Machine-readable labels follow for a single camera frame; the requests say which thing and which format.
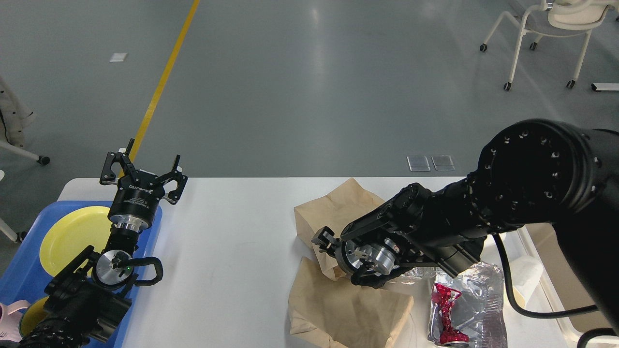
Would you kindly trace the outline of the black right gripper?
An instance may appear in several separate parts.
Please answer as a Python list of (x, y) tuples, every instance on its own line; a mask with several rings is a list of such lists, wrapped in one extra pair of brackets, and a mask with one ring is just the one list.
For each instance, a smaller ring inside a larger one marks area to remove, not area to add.
[(376, 263), (380, 245), (376, 242), (362, 246), (358, 246), (353, 241), (342, 243), (342, 240), (336, 238), (335, 233), (328, 226), (324, 226), (314, 234), (311, 243), (318, 247), (319, 253), (329, 256), (335, 256), (336, 253), (338, 263), (343, 263), (340, 268), (350, 277), (381, 276), (381, 273), (377, 271)]

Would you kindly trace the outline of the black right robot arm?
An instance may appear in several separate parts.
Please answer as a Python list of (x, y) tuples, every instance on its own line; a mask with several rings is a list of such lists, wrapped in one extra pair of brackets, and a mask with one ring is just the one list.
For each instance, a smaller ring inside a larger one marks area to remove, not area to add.
[(457, 276), (480, 261), (488, 235), (550, 223), (595, 308), (618, 332), (619, 136), (564, 122), (515, 123), (482, 149), (477, 170), (433, 192), (413, 183), (336, 236), (312, 244), (356, 286), (382, 287), (413, 267)]

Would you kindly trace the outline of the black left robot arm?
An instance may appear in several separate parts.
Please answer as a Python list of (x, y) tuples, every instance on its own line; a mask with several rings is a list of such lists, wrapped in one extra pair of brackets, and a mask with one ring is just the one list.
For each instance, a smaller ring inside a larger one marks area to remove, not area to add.
[(107, 218), (110, 236), (101, 251), (86, 246), (45, 287), (45, 318), (16, 344), (18, 348), (81, 348), (91, 339), (107, 342), (130, 310), (133, 287), (153, 286), (163, 279), (155, 256), (135, 257), (142, 231), (152, 227), (159, 203), (175, 205), (188, 177), (176, 156), (162, 175), (135, 168), (134, 140), (109, 152), (101, 185), (117, 188)]

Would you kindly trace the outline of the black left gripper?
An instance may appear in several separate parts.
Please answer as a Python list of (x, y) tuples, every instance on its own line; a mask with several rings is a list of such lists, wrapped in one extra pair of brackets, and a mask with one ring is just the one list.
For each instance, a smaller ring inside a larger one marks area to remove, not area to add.
[(137, 170), (130, 159), (134, 142), (131, 138), (124, 150), (108, 152), (99, 183), (118, 186), (108, 213), (113, 225), (141, 233), (152, 227), (160, 200), (178, 203), (188, 177), (179, 166), (181, 156), (177, 154), (169, 172), (148, 180), (148, 174)]

